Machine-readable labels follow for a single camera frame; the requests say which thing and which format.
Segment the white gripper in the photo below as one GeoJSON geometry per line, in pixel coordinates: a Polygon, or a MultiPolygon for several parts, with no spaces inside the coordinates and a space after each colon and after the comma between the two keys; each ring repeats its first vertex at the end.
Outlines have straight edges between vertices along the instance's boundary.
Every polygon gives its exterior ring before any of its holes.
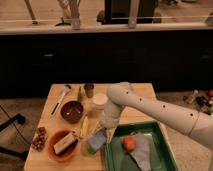
{"type": "Polygon", "coordinates": [[[99,125],[113,134],[119,124],[119,121],[120,115],[116,113],[110,114],[103,110],[100,115],[99,125]]]}

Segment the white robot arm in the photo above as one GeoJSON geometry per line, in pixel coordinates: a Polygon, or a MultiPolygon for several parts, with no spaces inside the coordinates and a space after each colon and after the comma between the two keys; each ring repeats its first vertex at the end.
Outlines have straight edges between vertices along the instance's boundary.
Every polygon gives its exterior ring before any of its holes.
{"type": "Polygon", "coordinates": [[[190,137],[213,152],[213,117],[171,103],[138,96],[130,83],[111,84],[107,88],[108,101],[100,116],[106,129],[118,126],[125,107],[131,107],[190,137]]]}

